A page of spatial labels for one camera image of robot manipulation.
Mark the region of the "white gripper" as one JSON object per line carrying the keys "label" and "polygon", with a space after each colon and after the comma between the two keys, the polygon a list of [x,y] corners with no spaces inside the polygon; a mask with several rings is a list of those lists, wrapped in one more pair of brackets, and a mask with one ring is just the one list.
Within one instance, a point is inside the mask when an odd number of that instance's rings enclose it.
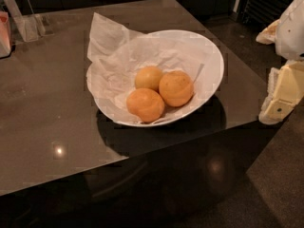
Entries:
{"label": "white gripper", "polygon": [[282,122],[304,97],[304,0],[294,0],[275,20],[258,34],[256,41],[275,44],[275,52],[288,61],[281,69],[272,67],[268,96],[258,115],[263,124]]}

